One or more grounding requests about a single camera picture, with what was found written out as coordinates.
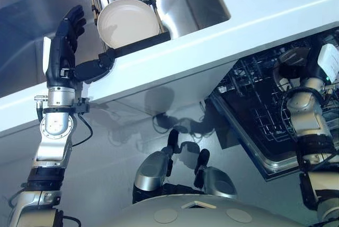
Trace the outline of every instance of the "robotic hand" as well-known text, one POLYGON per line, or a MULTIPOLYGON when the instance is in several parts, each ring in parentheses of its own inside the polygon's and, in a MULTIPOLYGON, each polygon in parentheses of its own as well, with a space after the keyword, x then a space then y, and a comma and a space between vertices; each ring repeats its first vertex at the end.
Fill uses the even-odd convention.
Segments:
POLYGON ((41 143, 25 188, 19 194, 10 227, 62 226, 63 212, 53 207, 60 203, 60 188, 73 147, 71 137, 76 128, 74 114, 77 113, 87 125, 81 115, 89 112, 87 99, 75 101, 77 85, 85 79, 92 81, 103 76, 114 62, 107 52, 99 55, 99 60, 75 66, 77 39, 85 31, 86 20, 83 17, 83 8, 80 5, 73 7, 62 19, 50 42, 50 50, 44 48, 44 52, 49 52, 48 55, 44 53, 48 57, 48 96, 35 97, 41 122, 41 143), (45 109, 42 109, 43 101, 47 101, 45 109))

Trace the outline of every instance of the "stainless steel sink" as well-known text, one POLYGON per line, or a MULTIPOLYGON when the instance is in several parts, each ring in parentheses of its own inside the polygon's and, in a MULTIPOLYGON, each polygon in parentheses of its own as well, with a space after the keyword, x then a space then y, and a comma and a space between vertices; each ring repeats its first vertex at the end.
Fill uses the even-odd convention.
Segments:
MULTIPOLYGON (((77 4, 83 5, 88 21, 76 53, 76 63, 82 63, 103 51, 91 0, 0 0, 0 97, 46 80, 42 38, 52 37, 63 15, 77 4)), ((221 0, 157 0, 157 6, 172 39, 230 17, 221 0)))

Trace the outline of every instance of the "silver metal arm segment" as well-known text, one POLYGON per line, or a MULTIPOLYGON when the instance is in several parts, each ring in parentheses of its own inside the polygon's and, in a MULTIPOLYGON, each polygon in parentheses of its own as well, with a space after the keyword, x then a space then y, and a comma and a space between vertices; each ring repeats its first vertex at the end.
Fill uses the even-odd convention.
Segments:
POLYGON ((170 146, 149 155, 139 167, 134 185, 144 191, 154 191, 162 187, 172 155, 173 149, 170 146))
MULTIPOLYGON (((291 122, 297 136, 297 158, 300 169, 300 188, 304 204, 317 210, 321 222, 339 217, 339 155, 334 147, 332 135, 322 116, 322 93, 325 87, 326 67, 320 67, 318 57, 326 59, 326 66, 338 65, 339 52, 328 45, 320 46, 318 52, 309 57, 307 75, 301 86, 291 90, 287 102, 291 122)), ((339 221, 325 226, 337 226, 339 221)))
POLYGON ((60 203, 59 189, 72 151, 71 137, 76 127, 76 120, 70 114, 74 99, 75 90, 72 88, 49 88, 47 109, 51 112, 46 113, 40 123, 41 142, 33 159, 27 188, 18 197, 10 227, 20 226, 18 222, 25 210, 52 208, 60 203))
POLYGON ((203 149, 199 153, 197 166, 194 170, 195 187, 202 189, 205 194, 236 199, 238 197, 237 190, 228 175, 215 167, 207 167, 209 156, 210 153, 207 149, 203 149))

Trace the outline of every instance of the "open dishwasher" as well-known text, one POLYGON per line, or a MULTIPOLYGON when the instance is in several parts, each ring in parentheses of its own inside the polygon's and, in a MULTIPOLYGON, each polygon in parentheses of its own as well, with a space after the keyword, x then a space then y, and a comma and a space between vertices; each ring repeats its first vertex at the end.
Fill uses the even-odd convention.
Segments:
MULTIPOLYGON (((323 44, 339 48, 339 28, 321 32, 319 37, 323 44)), ((310 48, 310 37, 305 37, 243 57, 210 96, 266 180, 298 170, 293 128, 283 98, 300 85, 298 74, 310 48)), ((327 92, 322 109, 338 148, 339 89, 327 92)))

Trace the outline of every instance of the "metal rod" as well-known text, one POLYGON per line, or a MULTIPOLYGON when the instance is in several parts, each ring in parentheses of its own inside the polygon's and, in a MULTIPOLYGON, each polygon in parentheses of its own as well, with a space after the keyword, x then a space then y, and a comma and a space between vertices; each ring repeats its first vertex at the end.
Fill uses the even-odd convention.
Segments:
POLYGON ((161 22, 161 19, 160 19, 159 13, 158 13, 158 9, 157 9, 156 6, 153 7, 153 9, 154 9, 155 15, 157 16, 157 20, 158 20, 158 23, 159 23, 159 26, 160 26, 160 31, 161 31, 161 33, 164 33, 165 29, 164 29, 164 26, 163 26, 163 24, 161 22))

